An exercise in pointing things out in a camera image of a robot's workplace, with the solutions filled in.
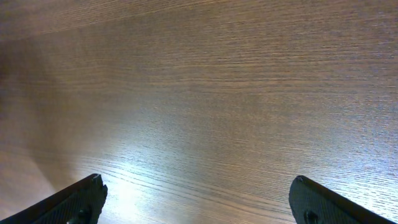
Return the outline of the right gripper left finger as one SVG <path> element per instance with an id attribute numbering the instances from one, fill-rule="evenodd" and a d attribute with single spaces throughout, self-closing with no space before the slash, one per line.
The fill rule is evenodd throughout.
<path id="1" fill-rule="evenodd" d="M 91 174 L 1 224 L 97 224 L 107 194 L 101 175 Z"/>

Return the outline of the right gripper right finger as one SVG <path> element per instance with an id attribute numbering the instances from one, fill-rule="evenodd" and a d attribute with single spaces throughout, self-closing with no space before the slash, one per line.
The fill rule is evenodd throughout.
<path id="1" fill-rule="evenodd" d="M 289 205 L 297 224 L 395 224 L 304 175 L 293 180 Z"/>

